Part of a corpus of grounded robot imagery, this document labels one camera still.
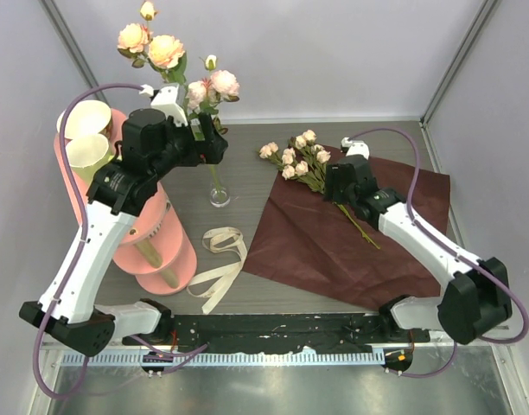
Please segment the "cream ribbon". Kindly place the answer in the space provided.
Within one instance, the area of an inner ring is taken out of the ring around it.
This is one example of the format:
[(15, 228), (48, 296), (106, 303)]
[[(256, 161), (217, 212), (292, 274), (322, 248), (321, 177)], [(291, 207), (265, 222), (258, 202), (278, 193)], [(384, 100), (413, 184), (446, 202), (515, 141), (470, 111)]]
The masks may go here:
[[(230, 290), (241, 273), (248, 250), (243, 233), (235, 227), (210, 229), (203, 234), (201, 243), (206, 250), (213, 254), (231, 252), (238, 257), (237, 262), (194, 275), (186, 286), (186, 292), (191, 297), (206, 299), (206, 302), (201, 306), (201, 312), (203, 315), (209, 315)], [(193, 286), (209, 282), (213, 284), (202, 293), (195, 294), (191, 291)]]

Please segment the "small pink bud spray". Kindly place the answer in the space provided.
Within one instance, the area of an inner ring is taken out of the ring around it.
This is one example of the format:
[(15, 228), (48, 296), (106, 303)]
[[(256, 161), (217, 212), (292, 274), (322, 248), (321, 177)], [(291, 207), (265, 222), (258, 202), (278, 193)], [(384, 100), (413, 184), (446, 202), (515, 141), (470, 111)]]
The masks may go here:
[(283, 150), (275, 142), (267, 143), (258, 156), (272, 163), (285, 181), (304, 183), (312, 192), (325, 195), (326, 163), (331, 154), (316, 142), (314, 131), (291, 137)]

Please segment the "peach rose stem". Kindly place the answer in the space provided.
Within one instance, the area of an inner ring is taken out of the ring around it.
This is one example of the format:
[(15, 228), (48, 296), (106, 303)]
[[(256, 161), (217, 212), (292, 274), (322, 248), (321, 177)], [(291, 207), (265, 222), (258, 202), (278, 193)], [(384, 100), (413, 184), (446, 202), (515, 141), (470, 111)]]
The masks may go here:
[(150, 23), (158, 14), (151, 1), (139, 9), (143, 23), (129, 23), (118, 33), (117, 51), (134, 68), (150, 67), (165, 83), (187, 84), (187, 55), (183, 43), (173, 35), (154, 35)]

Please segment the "pink flower stem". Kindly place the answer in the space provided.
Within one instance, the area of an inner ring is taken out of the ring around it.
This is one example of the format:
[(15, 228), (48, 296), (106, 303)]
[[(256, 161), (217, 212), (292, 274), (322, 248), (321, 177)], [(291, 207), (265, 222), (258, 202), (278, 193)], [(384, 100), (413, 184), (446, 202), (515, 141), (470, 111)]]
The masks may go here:
[(197, 115), (203, 112), (212, 116), (216, 130), (224, 137), (227, 128), (220, 120), (220, 105), (237, 102), (240, 85), (232, 72), (218, 68), (218, 57), (215, 54), (209, 54), (202, 62), (206, 74), (187, 84), (184, 109), (197, 138), (201, 136)]

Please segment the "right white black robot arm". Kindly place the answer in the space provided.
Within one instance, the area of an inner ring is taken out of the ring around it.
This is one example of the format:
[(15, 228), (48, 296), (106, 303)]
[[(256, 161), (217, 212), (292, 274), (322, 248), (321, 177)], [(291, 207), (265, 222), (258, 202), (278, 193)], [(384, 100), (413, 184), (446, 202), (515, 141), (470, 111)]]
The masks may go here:
[(390, 342), (409, 329), (442, 330), (465, 345), (511, 317), (507, 269), (467, 252), (425, 221), (393, 188), (382, 188), (362, 155), (330, 163), (325, 199), (351, 207), (360, 220), (397, 242), (439, 283), (437, 297), (402, 296), (381, 307), (379, 333)]

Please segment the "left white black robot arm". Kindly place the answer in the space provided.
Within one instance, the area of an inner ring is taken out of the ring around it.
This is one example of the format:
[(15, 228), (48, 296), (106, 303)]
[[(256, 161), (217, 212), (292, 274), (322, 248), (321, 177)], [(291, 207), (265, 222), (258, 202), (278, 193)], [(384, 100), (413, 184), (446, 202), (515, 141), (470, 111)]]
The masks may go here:
[(86, 195), (79, 231), (44, 295), (26, 302), (19, 316), (37, 327), (38, 337), (55, 340), (87, 357), (113, 339), (138, 335), (164, 344), (172, 333), (172, 312), (142, 299), (121, 307), (95, 305), (95, 297), (119, 243), (141, 215), (157, 184), (176, 167), (218, 164), (228, 147), (212, 115), (197, 116), (203, 138), (190, 124), (156, 109), (132, 112), (122, 124), (115, 156), (99, 168)]

